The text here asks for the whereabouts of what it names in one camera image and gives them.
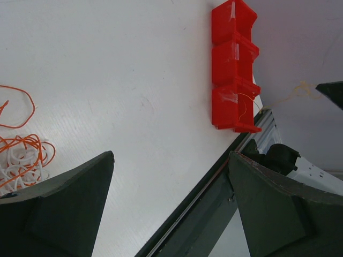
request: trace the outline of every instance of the table surface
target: table surface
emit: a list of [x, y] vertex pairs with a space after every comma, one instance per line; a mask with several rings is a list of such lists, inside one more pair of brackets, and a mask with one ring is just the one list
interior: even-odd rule
[[[222, 2], [0, 0], [0, 83], [37, 106], [1, 135], [49, 139], [53, 176], [115, 154], [93, 256], [134, 256], [237, 137], [211, 125], [210, 13]], [[20, 123], [28, 102], [1, 90], [0, 123]]]

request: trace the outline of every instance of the red plastic container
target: red plastic container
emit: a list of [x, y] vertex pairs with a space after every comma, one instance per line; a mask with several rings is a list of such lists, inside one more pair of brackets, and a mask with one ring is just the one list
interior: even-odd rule
[[251, 29], [257, 14], [243, 0], [229, 0], [212, 10], [212, 42], [219, 45], [239, 33], [251, 42]]
[[212, 124], [235, 132], [260, 132], [254, 126], [253, 100], [260, 87], [252, 82], [259, 49], [251, 42], [257, 14], [242, 0], [212, 10]]
[[253, 99], [260, 93], [260, 87], [251, 83], [234, 81], [228, 86], [212, 90], [212, 124], [218, 129], [233, 129], [235, 132], [260, 132], [254, 126]]

